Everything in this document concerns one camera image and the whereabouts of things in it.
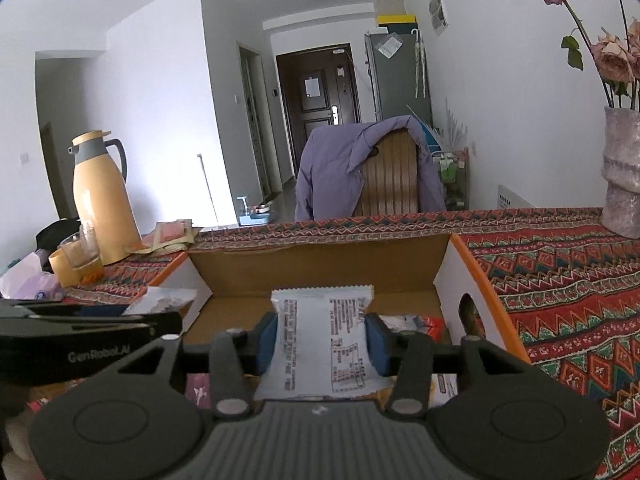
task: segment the purple jacket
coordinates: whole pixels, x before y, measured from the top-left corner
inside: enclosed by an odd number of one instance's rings
[[[418,145],[418,205],[421,212],[444,211],[444,189],[420,123],[411,116],[381,123],[322,126],[311,132],[302,151],[296,184],[296,222],[352,216],[364,177],[360,165],[373,146],[406,128]]]

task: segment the chair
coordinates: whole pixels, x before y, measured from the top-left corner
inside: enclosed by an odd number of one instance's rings
[[[417,146],[403,128],[385,136],[362,164],[365,183],[354,216],[418,212]]]

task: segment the gray ribbed panel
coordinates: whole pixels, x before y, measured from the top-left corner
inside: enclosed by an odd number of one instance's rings
[[[322,415],[313,409],[324,406]],[[267,402],[251,420],[220,424],[168,480],[471,480],[427,431],[381,416],[373,402]]]

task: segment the patterned tablecloth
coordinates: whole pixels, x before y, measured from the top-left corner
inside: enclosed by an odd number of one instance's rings
[[[599,219],[599,209],[349,218],[204,233],[192,251],[459,233],[491,280],[533,364],[606,412],[612,442],[597,478],[637,480],[640,241],[612,234]],[[126,260],[104,290],[74,294],[126,300],[168,264]]]

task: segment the orange liquid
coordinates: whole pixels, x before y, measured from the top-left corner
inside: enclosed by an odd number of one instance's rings
[[[75,267],[74,270],[78,273],[82,285],[99,282],[104,278],[104,265],[100,256],[82,267]]]

